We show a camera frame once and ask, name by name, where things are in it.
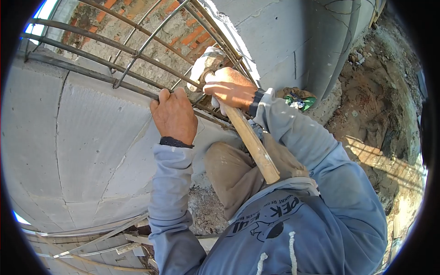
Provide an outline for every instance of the hammer head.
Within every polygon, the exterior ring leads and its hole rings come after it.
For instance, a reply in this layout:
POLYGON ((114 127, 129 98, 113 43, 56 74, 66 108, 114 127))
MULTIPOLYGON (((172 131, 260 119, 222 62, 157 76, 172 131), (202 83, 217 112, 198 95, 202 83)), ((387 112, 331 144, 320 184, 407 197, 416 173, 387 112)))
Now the hammer head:
MULTIPOLYGON (((216 47, 207 47, 205 52, 199 57, 191 69, 190 79, 194 82, 205 84, 205 75, 207 72, 215 72, 223 68, 225 63, 225 54, 216 47)), ((191 92, 197 91, 197 87, 187 84, 191 92)))

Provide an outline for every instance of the dirt ground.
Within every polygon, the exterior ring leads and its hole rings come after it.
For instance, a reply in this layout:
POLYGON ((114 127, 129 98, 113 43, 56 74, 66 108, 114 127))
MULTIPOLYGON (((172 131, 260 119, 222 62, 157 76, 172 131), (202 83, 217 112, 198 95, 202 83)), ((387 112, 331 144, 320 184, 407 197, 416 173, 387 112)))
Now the dirt ground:
MULTIPOLYGON (((365 62, 348 60, 332 95, 306 114, 343 143, 370 179, 387 215, 386 264, 392 240, 406 236, 422 200, 420 65, 403 32, 386 16, 355 42, 355 50, 365 62)), ((211 186, 192 188, 189 206, 194 233, 221 233, 227 227, 211 186)))

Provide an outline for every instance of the hammer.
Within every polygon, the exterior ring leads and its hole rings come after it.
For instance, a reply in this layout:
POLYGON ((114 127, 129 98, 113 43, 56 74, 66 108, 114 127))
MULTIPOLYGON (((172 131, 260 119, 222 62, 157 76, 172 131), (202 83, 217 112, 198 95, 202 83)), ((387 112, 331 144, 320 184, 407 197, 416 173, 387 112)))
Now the hammer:
MULTIPOLYGON (((194 66, 191 69, 190 79, 204 85, 206 82, 209 82, 210 79, 215 77, 214 72, 224 66, 224 61, 225 54, 220 49, 216 47, 207 47, 205 53, 195 61, 194 66)), ((197 91, 197 87, 191 83, 188 83, 187 87, 192 92, 197 91)), ((266 183, 272 184, 278 181, 278 169, 275 167, 275 164, 269 156, 266 148, 263 146, 252 127, 243 116, 241 110, 230 107, 223 103, 220 104, 237 130, 237 133, 242 138, 246 148, 249 150, 249 153, 260 169, 261 174, 266 180, 266 183)))

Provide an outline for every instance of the sky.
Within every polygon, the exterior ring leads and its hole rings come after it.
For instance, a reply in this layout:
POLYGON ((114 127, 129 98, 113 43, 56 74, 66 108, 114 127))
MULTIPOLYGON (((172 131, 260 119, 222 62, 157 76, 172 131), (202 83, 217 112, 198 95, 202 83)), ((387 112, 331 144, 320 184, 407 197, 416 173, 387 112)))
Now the sky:
MULTIPOLYGON (((37 10, 37 12, 35 13, 35 15, 33 16, 34 18, 41 18, 41 19, 48 19, 49 15, 52 12, 52 9, 54 8, 56 2, 58 0, 46 0, 41 7, 37 10)), ((41 35, 43 32, 43 25, 35 25, 32 26, 32 24, 29 24, 28 27, 26 28, 26 33, 32 33, 35 35, 41 35)), ((38 44, 38 41, 31 39, 31 41, 35 44, 38 44)))

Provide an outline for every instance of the man's right hand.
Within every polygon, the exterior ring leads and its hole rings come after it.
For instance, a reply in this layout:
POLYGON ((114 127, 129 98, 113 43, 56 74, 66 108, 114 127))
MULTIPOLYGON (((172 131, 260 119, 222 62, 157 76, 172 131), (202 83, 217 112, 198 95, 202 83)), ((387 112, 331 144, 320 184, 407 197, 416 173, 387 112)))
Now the man's right hand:
POLYGON ((238 71, 230 67, 215 72, 215 76, 206 77, 203 92, 234 108, 249 111, 257 86, 238 71))

